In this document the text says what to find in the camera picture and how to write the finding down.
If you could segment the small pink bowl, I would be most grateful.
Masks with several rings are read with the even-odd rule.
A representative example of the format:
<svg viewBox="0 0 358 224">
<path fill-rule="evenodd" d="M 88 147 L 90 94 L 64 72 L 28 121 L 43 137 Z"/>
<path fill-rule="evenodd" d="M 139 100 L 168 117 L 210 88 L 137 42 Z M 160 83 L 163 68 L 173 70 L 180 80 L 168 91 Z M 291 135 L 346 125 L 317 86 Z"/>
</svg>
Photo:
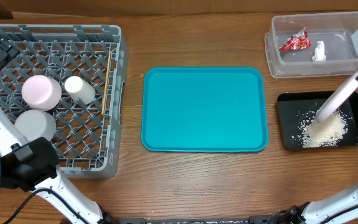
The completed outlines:
<svg viewBox="0 0 358 224">
<path fill-rule="evenodd" d="M 34 75 L 24 82 L 21 95 L 30 108 L 49 111 L 58 105 L 62 88 L 53 78 Z"/>
</svg>

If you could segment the red snack wrapper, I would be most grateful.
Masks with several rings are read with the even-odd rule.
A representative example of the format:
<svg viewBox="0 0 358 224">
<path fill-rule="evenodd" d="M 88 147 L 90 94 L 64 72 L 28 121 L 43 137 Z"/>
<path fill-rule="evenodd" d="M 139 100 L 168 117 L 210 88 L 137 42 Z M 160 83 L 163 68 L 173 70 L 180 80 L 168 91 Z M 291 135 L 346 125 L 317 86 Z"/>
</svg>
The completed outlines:
<svg viewBox="0 0 358 224">
<path fill-rule="evenodd" d="M 304 27 L 302 30 L 290 36 L 280 47 L 279 51 L 286 52 L 289 50 L 303 50 L 311 47 L 311 41 Z"/>
</svg>

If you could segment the large white plate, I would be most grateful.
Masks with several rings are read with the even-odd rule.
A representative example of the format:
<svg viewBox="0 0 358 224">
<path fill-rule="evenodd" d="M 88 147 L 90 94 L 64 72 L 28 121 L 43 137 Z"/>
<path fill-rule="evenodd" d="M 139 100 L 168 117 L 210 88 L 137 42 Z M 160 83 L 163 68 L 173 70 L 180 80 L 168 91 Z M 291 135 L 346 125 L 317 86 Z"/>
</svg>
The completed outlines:
<svg viewBox="0 0 358 224">
<path fill-rule="evenodd" d="M 337 90 L 323 103 L 316 112 L 315 120 L 318 123 L 328 119 L 358 88 L 358 72 L 351 75 Z"/>
</svg>

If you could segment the white cup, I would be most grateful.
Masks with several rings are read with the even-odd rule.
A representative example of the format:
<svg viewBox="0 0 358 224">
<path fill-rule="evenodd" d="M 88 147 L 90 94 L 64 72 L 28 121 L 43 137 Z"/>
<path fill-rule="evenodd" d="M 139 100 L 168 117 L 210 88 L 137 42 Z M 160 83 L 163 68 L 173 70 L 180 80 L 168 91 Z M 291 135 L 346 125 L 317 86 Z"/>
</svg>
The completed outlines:
<svg viewBox="0 0 358 224">
<path fill-rule="evenodd" d="M 73 100 L 80 99 L 86 105 L 90 104 L 96 96 L 95 89 L 78 76 L 67 78 L 64 87 Z"/>
</svg>

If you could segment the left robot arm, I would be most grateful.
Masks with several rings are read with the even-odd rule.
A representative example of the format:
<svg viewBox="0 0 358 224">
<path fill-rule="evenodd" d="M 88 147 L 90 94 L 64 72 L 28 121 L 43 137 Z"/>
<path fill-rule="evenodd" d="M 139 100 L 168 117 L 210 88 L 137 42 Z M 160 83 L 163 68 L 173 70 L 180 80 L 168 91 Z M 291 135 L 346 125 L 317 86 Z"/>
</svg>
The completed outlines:
<svg viewBox="0 0 358 224">
<path fill-rule="evenodd" d="M 0 71 L 18 55 L 12 39 L 0 34 Z M 0 102 L 0 191 L 20 188 L 30 193 L 28 199 L 38 195 L 71 223 L 115 223 L 64 176 L 52 144 L 45 137 L 28 140 L 5 115 L 7 108 Z"/>
</svg>

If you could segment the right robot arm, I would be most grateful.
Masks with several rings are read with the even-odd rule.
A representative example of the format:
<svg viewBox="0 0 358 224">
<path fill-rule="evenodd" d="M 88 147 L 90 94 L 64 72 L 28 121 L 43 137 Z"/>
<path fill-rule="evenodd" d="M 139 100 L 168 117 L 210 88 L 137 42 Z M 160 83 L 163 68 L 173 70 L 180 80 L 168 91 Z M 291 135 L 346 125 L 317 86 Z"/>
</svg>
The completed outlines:
<svg viewBox="0 0 358 224">
<path fill-rule="evenodd" d="M 283 93 L 277 117 L 284 148 L 358 145 L 358 72 L 336 91 Z M 269 223 L 345 223 L 358 218 L 358 183 L 332 197 L 274 214 Z"/>
</svg>

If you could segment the grey bowl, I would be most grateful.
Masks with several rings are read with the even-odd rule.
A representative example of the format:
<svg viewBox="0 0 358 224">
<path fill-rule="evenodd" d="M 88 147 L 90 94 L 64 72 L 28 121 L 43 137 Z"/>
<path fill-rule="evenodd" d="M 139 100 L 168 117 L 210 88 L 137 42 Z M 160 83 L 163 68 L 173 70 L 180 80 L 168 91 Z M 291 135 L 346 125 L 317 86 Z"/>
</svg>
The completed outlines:
<svg viewBox="0 0 358 224">
<path fill-rule="evenodd" d="M 50 141 L 57 129 L 56 121 L 53 116 L 39 110 L 28 110 L 23 112 L 16 119 L 14 126 L 29 141 L 40 137 Z"/>
</svg>

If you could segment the white tissue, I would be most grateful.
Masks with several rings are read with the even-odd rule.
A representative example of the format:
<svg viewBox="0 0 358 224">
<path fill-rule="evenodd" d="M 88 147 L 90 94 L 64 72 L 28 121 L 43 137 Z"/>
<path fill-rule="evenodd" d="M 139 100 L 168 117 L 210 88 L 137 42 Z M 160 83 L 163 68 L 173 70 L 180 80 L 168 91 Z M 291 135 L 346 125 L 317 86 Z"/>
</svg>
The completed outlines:
<svg viewBox="0 0 358 224">
<path fill-rule="evenodd" d="M 312 56 L 313 62 L 323 62 L 326 60 L 325 46 L 322 40 L 317 41 L 317 45 L 314 49 L 314 55 Z"/>
</svg>

